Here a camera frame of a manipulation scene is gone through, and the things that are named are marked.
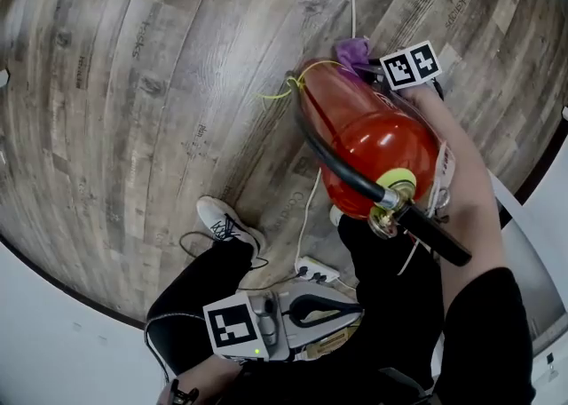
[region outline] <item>yellow string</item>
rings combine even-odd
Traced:
[[[313,64],[311,64],[310,66],[308,66],[300,75],[299,78],[294,78],[293,76],[289,76],[286,79],[286,84],[288,86],[290,86],[290,82],[294,82],[296,83],[296,86],[300,89],[302,89],[302,86],[304,85],[304,76],[306,74],[306,72],[308,70],[310,70],[311,68],[314,68],[316,66],[318,66],[319,64],[337,64],[338,66],[342,66],[339,62],[334,61],[334,60],[319,60],[318,62],[314,62]],[[256,94],[257,97],[260,97],[263,99],[263,104],[264,104],[264,100],[268,99],[268,100],[278,100],[278,99],[284,99],[285,97],[289,96],[292,93],[292,89],[288,89],[286,92],[284,92],[283,94],[278,94],[276,96],[265,96],[264,94]]]

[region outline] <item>power strip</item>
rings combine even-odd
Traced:
[[[339,271],[320,263],[317,259],[313,259],[312,257],[301,257],[297,263],[297,269],[303,266],[308,268],[308,272],[302,276],[302,279],[306,281],[309,281],[316,273],[319,273],[319,276],[325,275],[326,283],[333,282],[335,279],[339,278]]]

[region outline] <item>white sneaker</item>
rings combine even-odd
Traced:
[[[197,201],[197,213],[219,241],[235,238],[252,245],[254,253],[251,261],[255,266],[256,257],[266,249],[266,238],[262,233],[244,225],[231,206],[212,196],[202,196]]]
[[[339,226],[339,220],[341,220],[343,215],[342,211],[335,205],[329,210],[329,220],[331,220],[334,226]]]

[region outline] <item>black sleeve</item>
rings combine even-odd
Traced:
[[[455,403],[529,404],[533,344],[515,277],[507,268],[480,275],[450,305],[436,393]]]

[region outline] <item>wooden floor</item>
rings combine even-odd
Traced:
[[[430,39],[447,103],[515,190],[568,93],[566,0],[357,0],[376,56]],[[318,165],[283,76],[351,34],[350,0],[0,0],[0,233],[48,273],[144,318],[215,195],[290,273]],[[303,252],[353,283],[316,194]],[[188,247],[200,251],[199,238]]]

